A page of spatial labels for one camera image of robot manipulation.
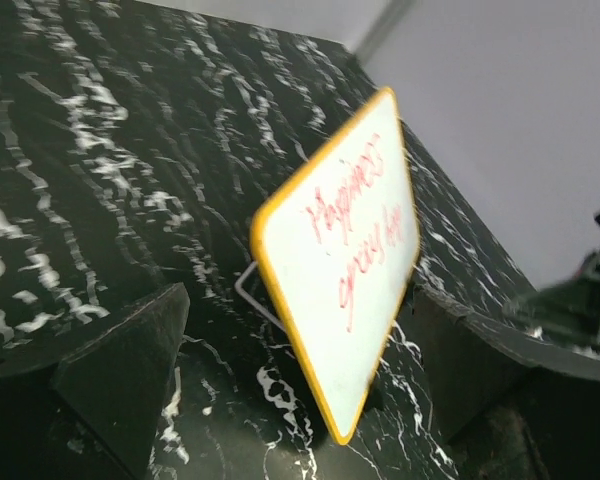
white wall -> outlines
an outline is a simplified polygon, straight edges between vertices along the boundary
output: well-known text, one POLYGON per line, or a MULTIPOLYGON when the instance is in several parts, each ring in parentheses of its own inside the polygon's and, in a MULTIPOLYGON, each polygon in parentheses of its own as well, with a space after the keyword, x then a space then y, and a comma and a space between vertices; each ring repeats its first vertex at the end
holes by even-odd
POLYGON ((367 65, 532 282, 600 242, 600 0, 417 0, 367 65))
POLYGON ((389 0, 145 0, 287 32, 355 50, 389 0))

desk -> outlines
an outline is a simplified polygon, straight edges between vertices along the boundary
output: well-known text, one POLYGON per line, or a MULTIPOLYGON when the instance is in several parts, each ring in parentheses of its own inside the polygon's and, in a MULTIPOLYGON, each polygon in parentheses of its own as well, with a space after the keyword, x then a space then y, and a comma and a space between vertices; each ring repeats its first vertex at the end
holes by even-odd
MULTIPOLYGON (((456 478, 408 304, 379 370, 384 408, 337 447, 286 339, 233 289, 258 206, 375 91, 355 58, 138 2, 53 3, 0 0, 0 349, 182 282, 181 399, 149 478, 456 478)), ((414 284, 497 311, 526 280, 405 134, 414 284)))

red handwritten text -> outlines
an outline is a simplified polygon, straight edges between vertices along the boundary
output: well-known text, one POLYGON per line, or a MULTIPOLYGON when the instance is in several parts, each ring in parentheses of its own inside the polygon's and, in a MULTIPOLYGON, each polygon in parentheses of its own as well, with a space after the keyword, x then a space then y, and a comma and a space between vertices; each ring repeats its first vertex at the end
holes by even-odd
POLYGON ((384 215, 387 244, 395 247, 396 242, 402 242, 402 232, 400 230, 402 212, 399 206, 395 206, 391 214, 387 214, 387 207, 382 207, 382 213, 384 215))
POLYGON ((331 231, 336 223, 340 223, 342 229, 342 241, 349 244, 349 232, 351 226, 351 206, 353 202, 362 195, 364 188, 371 188, 375 178, 384 173, 384 164, 377 143, 380 135, 374 133, 365 144, 364 152, 358 157, 356 163, 351 166, 348 177, 342 179, 338 188, 334 203, 325 202, 320 187, 316 187, 315 206, 307 207, 307 213, 311 219, 311 225, 316 234, 318 243, 322 243, 319 224, 324 222, 327 230, 331 231))
MULTIPOLYGON (((385 220, 385 235, 387 244, 395 247, 397 242, 402 242, 401 232, 401 210, 400 206, 396 205, 391 214, 387 214, 387 208, 383 206, 385 220)), ((347 322, 347 332, 353 330, 353 307, 356 285, 356 275, 358 273, 365 275, 369 269, 376 264, 383 264, 385 261, 385 250, 382 246, 382 235, 380 223, 376 222, 374 230, 369 234, 368 240, 364 240, 360 244, 358 252, 353 256, 347 265, 347 275, 340 277, 338 299, 340 308, 349 310, 349 319, 347 322)))

black object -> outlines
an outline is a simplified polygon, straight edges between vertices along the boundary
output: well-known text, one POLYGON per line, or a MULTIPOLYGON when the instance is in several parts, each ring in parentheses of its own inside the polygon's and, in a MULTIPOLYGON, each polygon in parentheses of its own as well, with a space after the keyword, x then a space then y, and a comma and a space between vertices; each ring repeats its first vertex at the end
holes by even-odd
POLYGON ((445 442, 528 372, 467 328, 471 315, 471 309, 444 294, 418 289, 413 317, 405 322, 405 334, 420 347, 445 442))
POLYGON ((466 480, 600 480, 600 382, 537 368, 450 446, 466 480))
POLYGON ((189 311, 164 287, 0 357, 0 478, 142 479, 189 311))
MULTIPOLYGON (((596 215, 600 225, 600 213, 596 215)), ((503 313, 542 330, 558 342, 600 350, 600 250, 572 278, 512 299, 503 313)))

black marble surface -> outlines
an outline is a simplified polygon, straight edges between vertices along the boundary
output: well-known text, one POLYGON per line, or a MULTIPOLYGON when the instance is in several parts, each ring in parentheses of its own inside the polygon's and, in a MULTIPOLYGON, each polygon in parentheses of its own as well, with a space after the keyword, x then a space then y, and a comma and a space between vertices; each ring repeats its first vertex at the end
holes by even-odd
MULTIPOLYGON (((288 342, 233 289, 253 213, 375 90, 328 41, 132 1, 0 0, 0 351, 183 282, 148 478, 456 478, 409 308, 381 362, 383 409, 338 447, 288 342)), ((405 135, 414 283, 496 315, 527 281, 405 135)))

